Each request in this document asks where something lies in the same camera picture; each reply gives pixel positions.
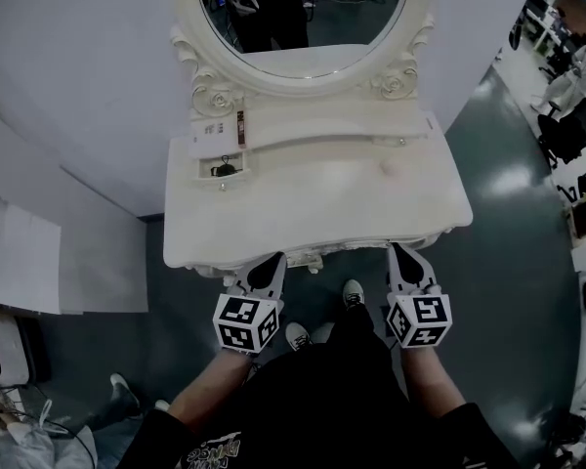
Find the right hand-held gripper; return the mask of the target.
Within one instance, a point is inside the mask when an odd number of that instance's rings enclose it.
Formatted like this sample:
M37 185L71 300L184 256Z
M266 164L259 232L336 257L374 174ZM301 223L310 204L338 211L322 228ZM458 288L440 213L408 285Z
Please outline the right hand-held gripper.
M447 294L411 296L415 288L438 284L432 265L416 250L392 243L387 248L390 310L386 322L402 349L436 347L452 326Z

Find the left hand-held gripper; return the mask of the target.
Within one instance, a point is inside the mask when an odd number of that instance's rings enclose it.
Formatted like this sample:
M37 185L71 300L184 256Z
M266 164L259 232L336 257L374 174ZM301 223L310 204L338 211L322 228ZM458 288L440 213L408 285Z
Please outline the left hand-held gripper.
M279 330L279 314L287 258L274 252L244 265L232 285L239 282L246 296L219 296L212 318L222 348L260 354Z

